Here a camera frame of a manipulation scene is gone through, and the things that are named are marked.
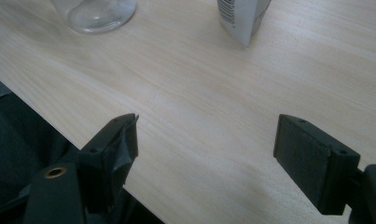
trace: wooden table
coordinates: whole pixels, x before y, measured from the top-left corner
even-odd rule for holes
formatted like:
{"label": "wooden table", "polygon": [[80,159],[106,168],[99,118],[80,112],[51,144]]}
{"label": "wooden table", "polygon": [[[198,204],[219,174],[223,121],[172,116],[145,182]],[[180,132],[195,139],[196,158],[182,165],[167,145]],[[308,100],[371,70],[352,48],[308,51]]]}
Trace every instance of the wooden table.
{"label": "wooden table", "polygon": [[272,0],[248,48],[215,0],[137,1],[122,28],[80,35],[50,1],[0,0],[0,80],[77,147],[139,114],[126,189],[168,223],[346,223],[272,149],[284,113],[376,163],[376,0]]}

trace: wood grain surface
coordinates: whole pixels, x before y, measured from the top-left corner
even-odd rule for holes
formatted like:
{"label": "wood grain surface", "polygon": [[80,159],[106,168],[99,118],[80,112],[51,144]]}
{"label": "wood grain surface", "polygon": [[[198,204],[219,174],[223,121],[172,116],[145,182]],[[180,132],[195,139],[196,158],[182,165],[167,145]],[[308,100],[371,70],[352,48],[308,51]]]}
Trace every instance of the wood grain surface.
{"label": "wood grain surface", "polygon": [[376,0],[272,0],[248,48],[215,0],[137,4],[114,32],[81,35],[50,1],[0,0],[0,80],[77,147],[139,114],[126,189],[167,223],[347,223],[272,149],[283,113],[376,163]]}

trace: glass jar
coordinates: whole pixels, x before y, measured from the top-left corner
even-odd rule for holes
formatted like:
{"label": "glass jar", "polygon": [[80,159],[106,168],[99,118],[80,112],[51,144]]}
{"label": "glass jar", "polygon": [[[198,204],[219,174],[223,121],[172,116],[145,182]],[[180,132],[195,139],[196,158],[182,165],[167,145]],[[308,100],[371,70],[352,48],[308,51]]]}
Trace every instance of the glass jar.
{"label": "glass jar", "polygon": [[50,0],[68,26],[82,34],[111,31],[134,13],[135,0]]}

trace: white package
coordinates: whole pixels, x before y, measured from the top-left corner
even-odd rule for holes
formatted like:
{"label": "white package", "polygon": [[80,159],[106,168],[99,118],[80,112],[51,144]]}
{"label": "white package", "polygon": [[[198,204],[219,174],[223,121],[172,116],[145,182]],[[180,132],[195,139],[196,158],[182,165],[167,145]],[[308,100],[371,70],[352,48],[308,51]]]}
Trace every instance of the white package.
{"label": "white package", "polygon": [[271,0],[217,0],[220,22],[231,36],[248,46]]}

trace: bolt hole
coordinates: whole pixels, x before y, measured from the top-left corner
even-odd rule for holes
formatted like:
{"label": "bolt hole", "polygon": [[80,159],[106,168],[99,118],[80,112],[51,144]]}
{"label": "bolt hole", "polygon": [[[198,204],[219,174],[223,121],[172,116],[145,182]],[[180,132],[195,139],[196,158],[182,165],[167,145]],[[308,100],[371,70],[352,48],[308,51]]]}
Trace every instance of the bolt hole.
{"label": "bolt hole", "polygon": [[45,173],[46,179],[56,178],[63,174],[65,174],[66,168],[65,167],[55,167]]}

